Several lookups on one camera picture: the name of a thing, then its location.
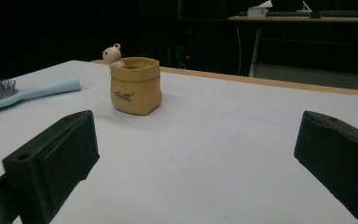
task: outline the cable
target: cable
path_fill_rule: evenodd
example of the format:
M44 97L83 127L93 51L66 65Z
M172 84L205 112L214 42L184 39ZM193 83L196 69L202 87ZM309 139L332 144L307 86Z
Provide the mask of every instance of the cable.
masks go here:
M242 61L242 49L241 49L241 40L240 40L240 29L237 27L237 37L238 37L238 45L240 47L240 64L238 67L238 75L241 75L241 61Z

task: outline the light blue hairbrush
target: light blue hairbrush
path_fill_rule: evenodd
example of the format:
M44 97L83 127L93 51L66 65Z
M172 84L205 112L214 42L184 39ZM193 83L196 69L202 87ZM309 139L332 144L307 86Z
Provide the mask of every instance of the light blue hairbrush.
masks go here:
M13 105L20 100L28 100L51 94L80 91L78 77L69 77L28 90L16 90L15 80L0 80L0 108Z

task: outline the table surface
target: table surface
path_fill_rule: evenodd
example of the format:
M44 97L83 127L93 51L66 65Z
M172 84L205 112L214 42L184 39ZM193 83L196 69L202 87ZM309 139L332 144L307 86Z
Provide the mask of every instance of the table surface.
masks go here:
M358 23L358 18L344 17L321 17L320 19L310 19L309 17L247 17L232 16L228 18L234 21L312 21L312 22L353 22Z
M5 156L91 110L101 158L51 223L358 223L294 157L305 110L358 128L358 95L161 70L163 100L147 116L113 108L106 64L16 77L23 90L77 76L82 90L0 109L0 175Z

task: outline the keyboard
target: keyboard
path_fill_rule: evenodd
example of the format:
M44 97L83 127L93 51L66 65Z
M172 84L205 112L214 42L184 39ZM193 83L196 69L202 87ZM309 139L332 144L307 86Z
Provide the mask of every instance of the keyboard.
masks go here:
M322 17L347 17L358 18L358 10L323 10L320 11ZM247 11L241 11L239 16L248 16ZM297 11L268 11L266 17L309 17L309 12Z

